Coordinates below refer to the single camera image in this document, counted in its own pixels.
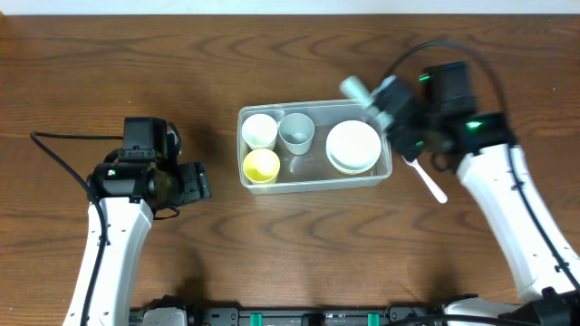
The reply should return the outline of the yellow plastic cup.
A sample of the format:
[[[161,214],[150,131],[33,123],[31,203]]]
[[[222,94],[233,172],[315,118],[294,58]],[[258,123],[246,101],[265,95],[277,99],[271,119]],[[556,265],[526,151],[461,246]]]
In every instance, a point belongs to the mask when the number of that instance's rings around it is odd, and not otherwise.
[[[274,184],[280,168],[279,157],[270,149],[252,150],[242,163],[244,176],[253,185]]]

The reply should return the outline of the white plastic bowl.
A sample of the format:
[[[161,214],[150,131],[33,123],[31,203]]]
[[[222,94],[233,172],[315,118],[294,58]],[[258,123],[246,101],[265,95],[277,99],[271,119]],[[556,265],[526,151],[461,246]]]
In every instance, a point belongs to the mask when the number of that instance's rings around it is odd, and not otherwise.
[[[382,141],[369,124],[347,120],[331,129],[325,150],[332,165],[359,169],[375,165],[382,153]]]

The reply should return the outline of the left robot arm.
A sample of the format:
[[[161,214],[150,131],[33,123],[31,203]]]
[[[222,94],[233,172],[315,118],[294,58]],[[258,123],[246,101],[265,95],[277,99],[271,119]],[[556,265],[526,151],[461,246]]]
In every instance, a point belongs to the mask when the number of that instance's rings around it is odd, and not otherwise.
[[[127,325],[141,249],[155,214],[211,197],[201,162],[157,167],[101,163],[89,178],[97,203],[65,325]]]

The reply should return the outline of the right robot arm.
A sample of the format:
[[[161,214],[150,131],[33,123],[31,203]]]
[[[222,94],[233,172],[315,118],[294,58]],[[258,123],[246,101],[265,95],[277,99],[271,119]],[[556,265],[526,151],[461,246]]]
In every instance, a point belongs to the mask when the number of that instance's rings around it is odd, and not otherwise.
[[[500,112],[477,113],[464,77],[427,76],[425,100],[391,75],[367,96],[365,109],[405,158],[444,155],[483,212],[505,256],[518,306],[466,297],[418,325],[576,325],[579,256],[558,228],[527,169],[525,155]]]

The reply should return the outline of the white plastic fork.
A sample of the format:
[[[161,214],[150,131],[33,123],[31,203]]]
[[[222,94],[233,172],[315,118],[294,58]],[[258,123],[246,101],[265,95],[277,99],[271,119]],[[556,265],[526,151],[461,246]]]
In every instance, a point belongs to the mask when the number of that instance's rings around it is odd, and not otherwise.
[[[418,173],[427,189],[432,193],[434,198],[440,204],[446,204],[448,202],[449,199],[447,195],[439,187],[439,185],[429,176],[429,174],[423,169],[423,167],[420,165],[417,159],[414,159],[413,161],[409,161],[406,158],[402,159],[405,164],[415,169],[415,171]]]

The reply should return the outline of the white plastic cup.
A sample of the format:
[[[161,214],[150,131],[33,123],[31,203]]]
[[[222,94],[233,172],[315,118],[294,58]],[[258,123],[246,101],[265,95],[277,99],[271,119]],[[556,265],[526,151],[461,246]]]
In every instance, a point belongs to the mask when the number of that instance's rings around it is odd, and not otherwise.
[[[266,114],[254,114],[242,124],[242,138],[252,149],[273,150],[276,145],[278,126],[276,121]]]

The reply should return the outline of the grey plastic cup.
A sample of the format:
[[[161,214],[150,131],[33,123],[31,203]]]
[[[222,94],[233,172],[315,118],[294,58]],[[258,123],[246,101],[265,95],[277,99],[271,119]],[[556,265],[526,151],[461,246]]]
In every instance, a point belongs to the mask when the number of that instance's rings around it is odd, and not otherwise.
[[[303,113],[292,113],[279,123],[278,133],[286,148],[294,155],[304,155],[312,145],[315,126]]]

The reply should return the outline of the mint green plastic spoon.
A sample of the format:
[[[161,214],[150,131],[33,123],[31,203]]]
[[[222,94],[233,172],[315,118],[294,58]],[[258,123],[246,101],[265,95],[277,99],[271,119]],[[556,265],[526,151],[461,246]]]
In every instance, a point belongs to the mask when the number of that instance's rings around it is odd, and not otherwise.
[[[358,77],[350,76],[343,80],[339,89],[348,99],[356,101],[382,129],[387,129],[393,123],[393,117],[377,106],[376,97]]]

